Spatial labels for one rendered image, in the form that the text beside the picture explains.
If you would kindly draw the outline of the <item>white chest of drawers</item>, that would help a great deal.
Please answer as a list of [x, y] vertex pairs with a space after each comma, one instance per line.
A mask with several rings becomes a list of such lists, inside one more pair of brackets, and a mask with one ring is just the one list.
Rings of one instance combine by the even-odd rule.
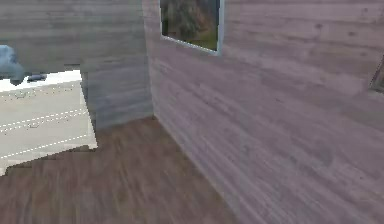
[[17, 164], [97, 147], [78, 70], [14, 86], [0, 81], [0, 176]]

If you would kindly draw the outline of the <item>small dark flat object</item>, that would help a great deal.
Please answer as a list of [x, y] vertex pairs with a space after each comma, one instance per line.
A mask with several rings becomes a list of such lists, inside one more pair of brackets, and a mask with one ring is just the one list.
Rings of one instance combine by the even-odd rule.
[[37, 82], [46, 80], [47, 76], [45, 74], [33, 74], [28, 76], [27, 82]]

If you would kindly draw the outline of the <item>blue grey rounded object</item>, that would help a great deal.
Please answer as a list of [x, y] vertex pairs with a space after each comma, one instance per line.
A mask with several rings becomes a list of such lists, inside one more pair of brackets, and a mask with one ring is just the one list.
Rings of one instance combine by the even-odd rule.
[[8, 79], [14, 86], [25, 78], [25, 69], [18, 62], [16, 51], [8, 45], [0, 45], [0, 80]]

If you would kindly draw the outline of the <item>dark framed wall picture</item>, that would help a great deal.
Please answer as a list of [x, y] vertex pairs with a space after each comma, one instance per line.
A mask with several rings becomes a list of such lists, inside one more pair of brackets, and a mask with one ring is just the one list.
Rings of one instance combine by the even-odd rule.
[[370, 81], [369, 88], [384, 94], [384, 55], [375, 70], [375, 73]]

